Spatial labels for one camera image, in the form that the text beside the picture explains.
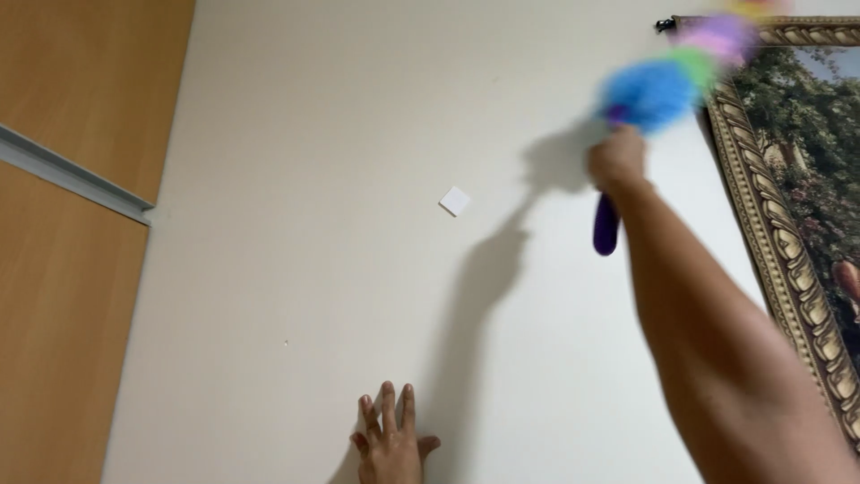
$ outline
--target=framed tapestry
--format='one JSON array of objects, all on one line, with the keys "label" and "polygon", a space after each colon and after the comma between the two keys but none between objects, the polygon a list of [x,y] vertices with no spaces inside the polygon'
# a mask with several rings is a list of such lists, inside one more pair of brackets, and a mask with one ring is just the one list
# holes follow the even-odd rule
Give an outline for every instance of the framed tapestry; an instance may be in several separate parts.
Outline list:
[{"label": "framed tapestry", "polygon": [[860,17],[772,17],[758,43],[710,131],[771,315],[860,453]]}]

